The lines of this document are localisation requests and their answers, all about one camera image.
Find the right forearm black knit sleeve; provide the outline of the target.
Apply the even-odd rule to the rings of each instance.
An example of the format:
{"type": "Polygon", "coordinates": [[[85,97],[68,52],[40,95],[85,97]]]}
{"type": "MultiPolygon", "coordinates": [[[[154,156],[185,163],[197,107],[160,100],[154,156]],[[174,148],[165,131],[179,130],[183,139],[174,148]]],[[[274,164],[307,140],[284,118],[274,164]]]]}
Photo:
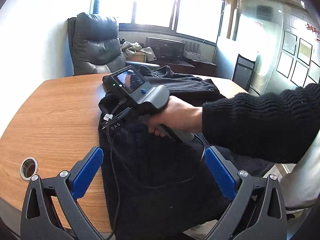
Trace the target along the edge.
{"type": "Polygon", "coordinates": [[[296,164],[319,132],[319,85],[202,105],[202,133],[213,145],[273,163],[296,164]]]}

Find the person's right hand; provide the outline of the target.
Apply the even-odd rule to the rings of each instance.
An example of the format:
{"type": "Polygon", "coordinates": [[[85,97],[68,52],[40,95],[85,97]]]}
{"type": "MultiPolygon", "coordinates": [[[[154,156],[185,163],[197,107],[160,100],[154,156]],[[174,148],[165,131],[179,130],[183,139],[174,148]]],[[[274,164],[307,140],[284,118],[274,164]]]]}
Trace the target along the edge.
{"type": "Polygon", "coordinates": [[[195,107],[175,96],[170,96],[164,110],[150,118],[149,132],[164,137],[165,134],[156,128],[160,124],[170,129],[201,133],[202,107],[195,107]]]}

